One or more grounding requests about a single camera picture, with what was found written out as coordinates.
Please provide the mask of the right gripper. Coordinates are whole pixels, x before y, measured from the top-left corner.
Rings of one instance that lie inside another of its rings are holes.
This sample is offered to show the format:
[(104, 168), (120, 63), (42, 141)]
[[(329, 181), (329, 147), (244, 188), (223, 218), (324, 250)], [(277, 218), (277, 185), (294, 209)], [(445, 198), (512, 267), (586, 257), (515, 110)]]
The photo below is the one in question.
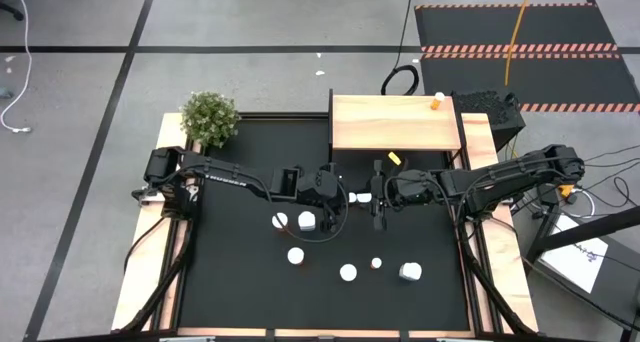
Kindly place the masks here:
[(386, 231), (386, 210), (401, 211), (406, 206), (443, 203), (443, 190), (428, 171), (403, 170), (394, 176), (387, 176), (381, 160), (374, 161), (374, 174), (356, 194), (372, 191), (370, 203), (356, 203), (355, 206), (373, 217), (376, 231)]

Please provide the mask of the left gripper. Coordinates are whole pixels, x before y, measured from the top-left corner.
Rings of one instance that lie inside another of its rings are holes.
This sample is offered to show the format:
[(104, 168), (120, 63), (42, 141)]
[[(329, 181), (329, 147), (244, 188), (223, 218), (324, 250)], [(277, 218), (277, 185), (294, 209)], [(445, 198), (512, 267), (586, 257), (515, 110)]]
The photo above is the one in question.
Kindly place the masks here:
[(323, 210), (323, 232), (339, 232), (348, 211), (348, 193), (338, 174), (337, 164), (330, 162), (317, 171), (304, 172), (298, 180), (298, 203)]

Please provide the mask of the potted green plant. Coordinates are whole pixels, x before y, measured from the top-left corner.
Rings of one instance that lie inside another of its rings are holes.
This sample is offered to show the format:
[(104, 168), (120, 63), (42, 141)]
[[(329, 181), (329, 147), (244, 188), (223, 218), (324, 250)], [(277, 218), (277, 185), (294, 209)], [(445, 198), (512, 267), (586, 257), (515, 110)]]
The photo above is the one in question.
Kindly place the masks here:
[(202, 147), (221, 149), (238, 134), (241, 116), (235, 101), (220, 93), (192, 92), (180, 111), (181, 129)]

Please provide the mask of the black table mat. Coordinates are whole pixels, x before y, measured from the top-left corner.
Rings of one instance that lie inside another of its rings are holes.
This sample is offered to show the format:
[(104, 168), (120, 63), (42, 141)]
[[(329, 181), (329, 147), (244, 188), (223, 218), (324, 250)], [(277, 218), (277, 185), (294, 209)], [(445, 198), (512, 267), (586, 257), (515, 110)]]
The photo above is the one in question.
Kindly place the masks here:
[[(285, 231), (272, 225), (288, 216)], [(440, 205), (388, 211), (387, 230), (351, 206), (336, 238), (297, 229), (302, 207), (270, 204), (251, 191), (208, 182), (185, 277), (181, 327), (464, 331), (469, 327), (459, 252)], [(287, 252), (305, 252), (292, 265)], [(382, 266), (372, 269), (371, 259)], [(406, 262), (422, 266), (412, 282)], [(339, 275), (358, 271), (353, 282)]]

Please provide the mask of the black perforated crate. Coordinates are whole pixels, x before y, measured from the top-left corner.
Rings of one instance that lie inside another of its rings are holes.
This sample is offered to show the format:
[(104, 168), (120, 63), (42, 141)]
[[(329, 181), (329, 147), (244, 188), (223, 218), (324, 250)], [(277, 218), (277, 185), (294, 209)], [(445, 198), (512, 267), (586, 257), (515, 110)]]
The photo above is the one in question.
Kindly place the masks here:
[(497, 91), (451, 93), (456, 108), (462, 113), (486, 114), (497, 152), (502, 150), (526, 126), (521, 104), (512, 92), (502, 96)]

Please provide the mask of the black floor mat striped edges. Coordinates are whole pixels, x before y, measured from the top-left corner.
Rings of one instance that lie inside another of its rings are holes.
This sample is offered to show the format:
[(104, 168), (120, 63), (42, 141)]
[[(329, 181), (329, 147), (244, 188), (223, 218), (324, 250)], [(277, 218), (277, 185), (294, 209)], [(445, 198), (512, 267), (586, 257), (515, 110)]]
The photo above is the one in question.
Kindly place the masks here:
[(594, 3), (415, 12), (428, 94), (512, 92), (526, 112), (640, 112), (640, 89)]

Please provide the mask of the white board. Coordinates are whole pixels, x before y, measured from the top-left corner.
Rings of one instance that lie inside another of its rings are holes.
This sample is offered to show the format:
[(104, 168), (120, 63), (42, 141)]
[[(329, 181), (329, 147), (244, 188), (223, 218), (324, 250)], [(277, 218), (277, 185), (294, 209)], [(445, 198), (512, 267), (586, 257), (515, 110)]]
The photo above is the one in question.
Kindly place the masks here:
[(548, 250), (541, 262), (587, 293), (591, 293), (609, 245), (599, 238)]

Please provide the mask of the dark side table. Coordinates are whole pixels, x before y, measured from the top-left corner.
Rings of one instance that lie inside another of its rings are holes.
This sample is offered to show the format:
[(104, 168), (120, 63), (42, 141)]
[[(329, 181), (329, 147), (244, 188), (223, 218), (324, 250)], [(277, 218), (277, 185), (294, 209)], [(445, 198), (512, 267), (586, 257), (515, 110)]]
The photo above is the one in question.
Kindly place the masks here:
[[(524, 261), (534, 270), (559, 285), (623, 328), (623, 341), (640, 335), (640, 253), (611, 238), (615, 232), (640, 226), (640, 207), (580, 221), (554, 205), (547, 208)], [(573, 243), (599, 238), (609, 247), (591, 293), (565, 279), (541, 262), (541, 255)]]

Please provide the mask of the wooden shelf with black frame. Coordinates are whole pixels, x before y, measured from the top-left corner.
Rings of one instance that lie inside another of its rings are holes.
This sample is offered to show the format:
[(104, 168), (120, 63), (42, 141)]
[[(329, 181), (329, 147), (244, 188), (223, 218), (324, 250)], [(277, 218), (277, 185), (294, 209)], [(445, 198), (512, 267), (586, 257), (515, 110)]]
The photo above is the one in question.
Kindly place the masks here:
[[(387, 171), (442, 168), (463, 147), (459, 117), (447, 96), (437, 110), (433, 96), (341, 95), (329, 97), (329, 160), (368, 169), (376, 159)], [(396, 165), (389, 157), (401, 160)]]

